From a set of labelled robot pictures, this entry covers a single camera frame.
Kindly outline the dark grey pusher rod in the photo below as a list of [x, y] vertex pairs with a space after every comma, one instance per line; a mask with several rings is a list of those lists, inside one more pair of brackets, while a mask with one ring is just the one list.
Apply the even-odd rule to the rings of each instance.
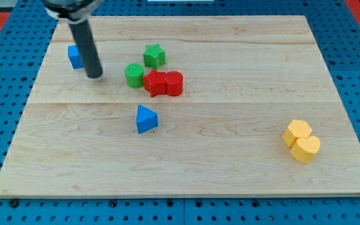
[[103, 74], [103, 69], [88, 20], [70, 24], [69, 28], [79, 51], [86, 76], [91, 79], [99, 78]]

